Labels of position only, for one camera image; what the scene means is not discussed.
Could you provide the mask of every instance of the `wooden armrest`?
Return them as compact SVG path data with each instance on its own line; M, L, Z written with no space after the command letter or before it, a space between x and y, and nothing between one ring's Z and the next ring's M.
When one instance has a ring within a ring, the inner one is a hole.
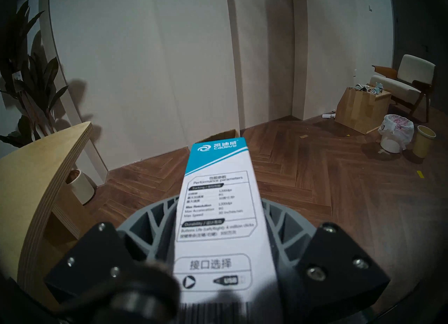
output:
M419 80L412 81L412 86L416 87L417 89L419 89L423 93L429 93L429 92L432 91L432 85L431 84L423 83L423 82L421 82Z
M396 69L392 69L390 67L384 67L384 66L375 66L372 65L372 67L375 68L375 72L382 74L383 76L386 76L390 79L397 79L398 72Z

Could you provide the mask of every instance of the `trash bin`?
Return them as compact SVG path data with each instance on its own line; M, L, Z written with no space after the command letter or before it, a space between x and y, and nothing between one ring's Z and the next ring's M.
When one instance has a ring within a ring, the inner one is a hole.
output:
M397 114L387 114L378 132L382 135L381 147L389 153L399 153L411 142L414 123Z
M433 130L423 125L417 126L417 136L412 152L419 158L426 157L434 139L435 132Z

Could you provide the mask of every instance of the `white box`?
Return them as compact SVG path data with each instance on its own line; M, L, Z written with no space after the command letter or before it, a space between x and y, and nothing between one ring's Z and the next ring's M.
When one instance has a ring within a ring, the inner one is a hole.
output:
M204 322L226 309L243 317L250 313L257 323L282 322L266 221L244 138L192 146L175 232L173 275L184 310L193 311L193 317L206 313Z

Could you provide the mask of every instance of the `armchair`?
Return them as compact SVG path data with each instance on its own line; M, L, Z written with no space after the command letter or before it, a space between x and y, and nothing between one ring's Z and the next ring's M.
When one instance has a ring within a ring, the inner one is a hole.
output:
M429 121L429 97L434 90L435 65L429 61L404 55L397 70L390 67L375 66L375 72L370 85L382 83L384 90L392 93L391 99L411 109L411 117L420 103L425 99L426 122Z

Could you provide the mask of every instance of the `chair leg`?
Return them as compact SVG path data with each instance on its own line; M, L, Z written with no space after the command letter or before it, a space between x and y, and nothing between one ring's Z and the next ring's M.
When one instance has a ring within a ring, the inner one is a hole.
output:
M426 122L429 123L429 95L426 95Z
M415 105L412 107L411 111L409 112L409 118L412 117L412 115L414 114L415 110L417 109L418 105L420 104L420 102L423 100L423 96L425 94L424 93L420 93L417 102L415 103Z

